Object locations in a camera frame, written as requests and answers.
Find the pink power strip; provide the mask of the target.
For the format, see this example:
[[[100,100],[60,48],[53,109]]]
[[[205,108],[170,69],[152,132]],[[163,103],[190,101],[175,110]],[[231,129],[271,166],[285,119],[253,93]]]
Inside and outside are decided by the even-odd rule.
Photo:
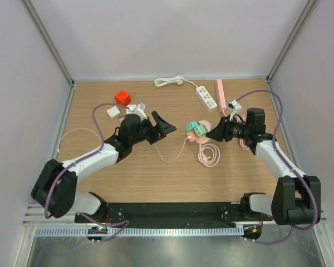
[[[223,87],[222,80],[220,80],[220,79],[216,80],[215,89],[216,89],[216,94],[217,94],[219,111],[222,114],[225,114],[225,111],[227,109],[227,103],[226,103],[226,100],[225,100],[224,87]]]

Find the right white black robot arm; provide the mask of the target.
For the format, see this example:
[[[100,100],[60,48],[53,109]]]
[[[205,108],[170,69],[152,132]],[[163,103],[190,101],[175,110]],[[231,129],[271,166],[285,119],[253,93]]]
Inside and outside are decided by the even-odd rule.
[[[274,136],[266,133],[263,109],[249,108],[247,118],[242,122],[222,117],[207,137],[218,142],[243,139],[277,181],[273,196],[263,193],[245,195],[246,203],[239,207],[242,218],[253,220],[263,213],[271,216],[278,225],[314,226],[320,221],[320,180],[301,171],[281,150]]]

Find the white power strip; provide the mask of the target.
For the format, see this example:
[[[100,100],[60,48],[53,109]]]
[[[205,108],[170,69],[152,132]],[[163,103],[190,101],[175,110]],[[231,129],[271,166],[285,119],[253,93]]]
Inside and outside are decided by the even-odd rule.
[[[198,86],[195,89],[195,93],[203,103],[204,107],[209,111],[215,111],[218,107],[214,98],[212,98],[211,94],[204,86]]]

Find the red cube plug adapter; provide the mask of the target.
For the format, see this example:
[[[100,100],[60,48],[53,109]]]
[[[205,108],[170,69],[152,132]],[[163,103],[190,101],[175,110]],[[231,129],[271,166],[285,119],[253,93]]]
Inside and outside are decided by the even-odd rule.
[[[131,104],[131,96],[129,93],[127,93],[124,90],[120,90],[115,96],[114,96],[115,102],[120,106],[127,106]]]

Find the pink round socket base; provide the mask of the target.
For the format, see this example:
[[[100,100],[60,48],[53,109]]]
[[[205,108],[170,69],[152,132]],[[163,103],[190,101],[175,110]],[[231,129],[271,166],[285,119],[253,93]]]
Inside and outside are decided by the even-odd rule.
[[[210,141],[206,134],[212,129],[212,124],[206,120],[200,120],[197,123],[198,125],[188,133],[189,141],[200,145],[206,144]]]

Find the white square charger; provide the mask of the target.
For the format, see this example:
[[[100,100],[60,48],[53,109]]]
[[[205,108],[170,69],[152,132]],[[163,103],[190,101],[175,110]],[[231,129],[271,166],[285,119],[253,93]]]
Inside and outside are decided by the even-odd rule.
[[[127,105],[126,113],[134,113],[137,108],[137,105],[132,104],[132,105]]]

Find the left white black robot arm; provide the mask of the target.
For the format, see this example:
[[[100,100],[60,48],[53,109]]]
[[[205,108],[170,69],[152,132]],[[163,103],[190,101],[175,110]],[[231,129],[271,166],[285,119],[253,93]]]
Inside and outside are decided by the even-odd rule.
[[[148,117],[128,114],[114,134],[102,145],[79,158],[44,165],[32,191],[31,198],[44,208],[46,217],[61,218],[67,213],[86,214],[93,222],[102,222],[107,215],[102,198],[94,193],[81,194],[77,185],[99,170],[114,165],[132,152],[139,142],[154,144],[176,131],[176,127],[152,112],[156,125]]]

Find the teal plug adapter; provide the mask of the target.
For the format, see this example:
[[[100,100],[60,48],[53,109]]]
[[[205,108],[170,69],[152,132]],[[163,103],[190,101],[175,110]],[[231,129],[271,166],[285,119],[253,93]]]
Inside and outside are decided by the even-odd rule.
[[[199,121],[192,121],[189,124],[187,124],[186,129],[187,131],[194,131],[196,128],[198,128],[200,126],[200,122]]]

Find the small pink plug adapter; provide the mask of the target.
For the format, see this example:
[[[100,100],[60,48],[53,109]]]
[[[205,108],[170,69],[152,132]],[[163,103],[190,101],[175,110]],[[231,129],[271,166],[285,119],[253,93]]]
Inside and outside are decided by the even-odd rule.
[[[194,142],[198,138],[195,132],[188,132],[186,137],[190,142]]]

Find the green plug adapter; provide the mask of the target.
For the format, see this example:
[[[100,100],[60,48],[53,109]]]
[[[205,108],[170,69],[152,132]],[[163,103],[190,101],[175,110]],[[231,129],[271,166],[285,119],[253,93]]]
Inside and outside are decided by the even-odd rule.
[[[200,125],[198,128],[194,130],[194,132],[198,137],[201,137],[203,135],[206,135],[208,133],[208,130],[204,125]]]

